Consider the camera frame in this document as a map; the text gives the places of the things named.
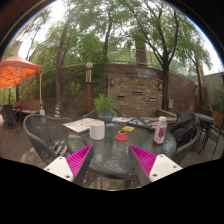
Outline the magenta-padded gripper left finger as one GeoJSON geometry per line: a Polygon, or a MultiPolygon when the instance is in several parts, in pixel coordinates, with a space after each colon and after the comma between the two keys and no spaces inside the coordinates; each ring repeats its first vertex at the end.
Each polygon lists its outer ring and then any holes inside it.
{"type": "Polygon", "coordinates": [[[68,157],[59,156],[45,168],[45,171],[81,186],[93,155],[93,146],[89,145],[68,157]]]}

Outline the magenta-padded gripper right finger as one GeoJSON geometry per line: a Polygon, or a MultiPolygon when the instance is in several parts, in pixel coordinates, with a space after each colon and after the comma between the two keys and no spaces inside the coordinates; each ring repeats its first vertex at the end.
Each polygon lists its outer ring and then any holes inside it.
{"type": "Polygon", "coordinates": [[[166,155],[154,155],[133,145],[129,146],[128,155],[143,186],[181,170],[166,155]]]}

